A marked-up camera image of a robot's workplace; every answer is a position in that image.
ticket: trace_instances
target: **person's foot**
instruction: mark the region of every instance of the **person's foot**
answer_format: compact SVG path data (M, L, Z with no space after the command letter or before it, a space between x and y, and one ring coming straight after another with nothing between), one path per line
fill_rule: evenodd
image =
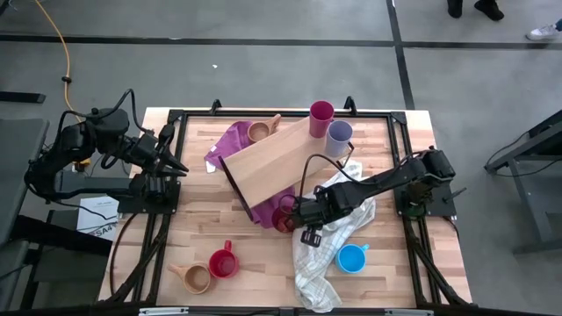
M479 0L474 4L474 8L486 14L493 21L503 19L503 13L500 11L500 8L498 8L498 4L495 0Z
M463 15L463 0L447 0L449 15L454 18L460 18Z
M558 33L555 25L547 25L528 32L525 36L529 40L547 40L557 37Z

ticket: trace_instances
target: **wooden mug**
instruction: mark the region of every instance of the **wooden mug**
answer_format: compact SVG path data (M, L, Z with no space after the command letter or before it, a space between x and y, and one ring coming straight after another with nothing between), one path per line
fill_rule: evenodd
M211 285L211 273L206 264L196 263L189 267L168 265L168 270L177 274L182 279L185 289L192 294L201 294Z
M255 122L248 129L249 140L255 143L270 136L275 132L275 129L279 125L280 120L281 114L277 114L276 116L266 120L265 122Z

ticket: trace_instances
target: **wooden table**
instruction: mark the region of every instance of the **wooden table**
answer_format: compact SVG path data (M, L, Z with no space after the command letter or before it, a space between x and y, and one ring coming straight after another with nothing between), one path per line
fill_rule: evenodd
M166 122L168 112L169 108L148 108L143 125L158 133ZM435 145L429 113L406 111L406 114L413 150ZM181 178L182 192L177 213L172 217L169 228L158 305L300 306L294 295L292 237L252 224L224 173L220 170L206 173L204 155L232 123L242 119L245 118L189 118L182 163L190 172ZM298 118L283 118L279 128L296 120ZM364 176L390 169L393 161L385 120L346 120L354 128L352 142L356 149L351 159L363 164ZM400 139L400 130L397 128L396 131ZM309 176L305 192L334 174L335 169L330 167ZM364 271L357 275L345 275L331 264L327 279L342 298L343 307L415 307L404 229L395 214L393 193L388 191L377 195L376 203L375 220L356 231L348 240L371 246L366 253L367 266ZM118 229L126 218L119 222ZM124 233L115 258L117 287L125 281L139 260L146 221L147 215L137 216ZM427 222L437 268L457 293L470 301L455 231L450 223L441 218L427 218ZM207 262L215 250L223 247L226 239L233 241L234 252L241 262L240 272L231 279L215 280L212 288L203 295L188 293L180 279L165 269L168 263L190 265ZM148 292L153 262L147 269L143 298ZM424 293L430 299L427 273L421 263L420 266ZM109 297L108 271L106 269L100 299Z

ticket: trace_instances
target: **concrete floor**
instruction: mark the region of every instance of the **concrete floor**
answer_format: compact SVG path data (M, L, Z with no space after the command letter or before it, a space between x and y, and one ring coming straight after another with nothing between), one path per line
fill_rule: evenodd
M4 13L0 33L53 34L36 7L26 0L13 3L18 11ZM529 29L553 23L562 11L558 0L500 1L506 17L495 23L473 9L473 0L465 2L459 20L446 14L444 0L394 3L401 37L408 41L524 43ZM64 34L393 40L385 0L48 0L44 5ZM315 99L342 104L347 95L363 109L406 108L393 47L72 44L69 50L71 99L79 111L112 106L129 87L141 109L210 106L215 98L225 106L307 107ZM561 313L562 253L511 254L534 240L532 224L513 181L488 176L482 168L495 150L560 110L559 52L406 48L404 55L415 109L430 111L437 144L458 173L453 189L468 188L456 205L474 302ZM43 105L1 104L0 118L42 117L56 124L65 109L61 46L0 42L0 65L2 90L47 94ZM53 137L51 128L47 140ZM29 197L22 212L44 218L47 209Z

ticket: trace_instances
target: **white shoe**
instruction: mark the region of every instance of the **white shoe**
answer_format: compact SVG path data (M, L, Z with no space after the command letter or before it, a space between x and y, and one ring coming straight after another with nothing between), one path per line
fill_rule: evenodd
M557 37L558 33L559 31L556 29L555 25L547 25L528 32L525 36L529 40L546 40Z

